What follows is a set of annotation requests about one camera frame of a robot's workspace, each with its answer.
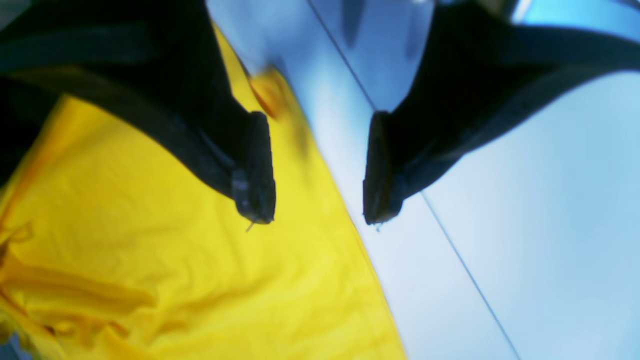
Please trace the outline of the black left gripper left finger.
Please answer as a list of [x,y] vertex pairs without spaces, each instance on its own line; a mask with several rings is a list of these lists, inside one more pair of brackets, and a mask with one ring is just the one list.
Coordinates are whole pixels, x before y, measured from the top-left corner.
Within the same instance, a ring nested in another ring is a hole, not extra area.
[[119,117],[256,224],[274,220],[270,131],[233,96],[203,0],[3,0],[1,180],[62,95]]

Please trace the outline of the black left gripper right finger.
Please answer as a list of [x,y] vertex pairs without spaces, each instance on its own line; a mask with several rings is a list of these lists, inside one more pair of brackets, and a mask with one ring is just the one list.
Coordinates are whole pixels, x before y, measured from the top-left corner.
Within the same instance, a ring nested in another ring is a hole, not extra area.
[[368,225],[587,82],[640,64],[637,0],[439,0],[407,95],[370,121]]

